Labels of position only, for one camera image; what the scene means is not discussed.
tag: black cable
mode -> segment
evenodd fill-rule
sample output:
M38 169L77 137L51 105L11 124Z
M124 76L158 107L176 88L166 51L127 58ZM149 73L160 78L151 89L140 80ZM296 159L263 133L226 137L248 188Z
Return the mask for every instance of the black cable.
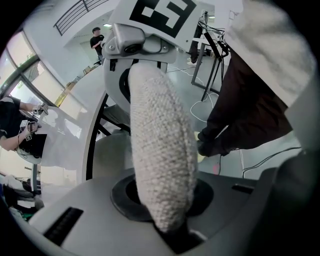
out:
M200 26L202 29L206 30L207 31L207 28L202 26L200 22L198 22L198 26Z
M220 159L219 159L219 172L218 172L217 175L220 175L220 173L221 173L221 157L222 157L222 155L220 155Z
M224 58L222 58L222 61L221 61L221 86L222 86L222 81L224 80L224 71L225 71L225 60Z
M251 166L251 167L244 168L244 169L242 170L242 178L245 177L245 173L246 173L247 171L262 166L265 162L267 162L267 161L270 160L271 158L279 155L280 153L287 152L287 151L290 151L290 150L299 150L299 149L301 149L300 146L299 146L299 147L289 147L289 148L287 148L287 149L285 149L285 150L279 151L279 152L277 152L277 153L274 153L274 154L266 157L265 159L263 159L262 161L258 162L257 164L255 164L255 165L253 165L253 166Z
M208 27L208 28L216 30L216 31L220 31L220 32L223 32L223 33L225 32L225 28L222 28L222 27L215 28L215 27L209 26L208 24L205 24L204 22L202 22L200 20L198 21L198 25L201 26L201 27L203 27L203 25L206 26L206 27L203 27L205 30Z

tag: white cloth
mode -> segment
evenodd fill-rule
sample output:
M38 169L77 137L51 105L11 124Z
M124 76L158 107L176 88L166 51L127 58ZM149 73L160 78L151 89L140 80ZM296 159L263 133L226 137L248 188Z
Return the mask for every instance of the white cloth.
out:
M242 2L225 41L290 107L316 71L309 44L271 0Z
M185 221L196 186L197 149L189 116L159 68L134 64L128 81L138 195L158 229L174 231Z

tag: window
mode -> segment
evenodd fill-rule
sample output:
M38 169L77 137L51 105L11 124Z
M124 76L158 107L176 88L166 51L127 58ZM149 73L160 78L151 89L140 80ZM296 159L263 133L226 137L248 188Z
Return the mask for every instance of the window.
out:
M0 97L54 106L64 87L46 69L23 32L15 34L0 59Z
M16 69L11 63L7 52L4 51L0 58L0 88L15 70Z
M27 44L27 41L22 32L14 35L9 43L7 44L7 49L11 55L15 64L20 67L28 59L30 59L35 54L32 49Z
M53 78L42 62L38 61L24 72L26 78L51 102L56 102L62 93L60 83Z
M17 80L11 86L12 91L9 93L12 97L15 97L22 102L38 105L42 101L25 85L21 80Z

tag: white knitted sleeve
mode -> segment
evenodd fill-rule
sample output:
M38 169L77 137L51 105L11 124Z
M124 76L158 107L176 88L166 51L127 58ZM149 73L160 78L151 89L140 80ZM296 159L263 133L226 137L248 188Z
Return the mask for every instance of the white knitted sleeve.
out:
M130 69L131 143L138 195L159 230L180 227L196 186L196 141L167 75L137 63Z

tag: railing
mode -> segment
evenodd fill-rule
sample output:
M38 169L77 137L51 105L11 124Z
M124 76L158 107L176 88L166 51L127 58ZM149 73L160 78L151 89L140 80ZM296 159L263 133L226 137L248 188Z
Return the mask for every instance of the railing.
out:
M107 1L109 0L80 0L64 13L53 27L56 27L62 36L83 15Z

